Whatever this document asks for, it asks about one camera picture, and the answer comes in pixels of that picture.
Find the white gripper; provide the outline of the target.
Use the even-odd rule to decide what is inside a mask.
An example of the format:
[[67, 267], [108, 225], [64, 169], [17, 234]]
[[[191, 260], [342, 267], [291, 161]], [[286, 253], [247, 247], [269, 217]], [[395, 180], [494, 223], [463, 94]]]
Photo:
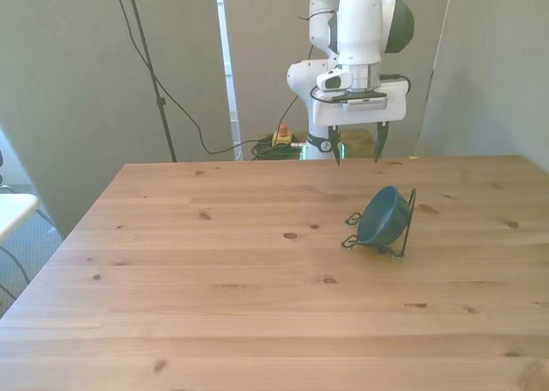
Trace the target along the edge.
[[379, 122], [374, 147], [374, 161], [378, 162], [389, 135], [389, 122], [400, 121], [406, 116], [406, 78], [382, 81], [375, 92], [384, 93], [385, 96], [328, 103], [327, 93], [313, 93], [323, 101], [312, 100], [311, 121], [318, 126], [329, 126], [329, 142], [337, 165], [341, 164], [341, 132], [338, 126]]

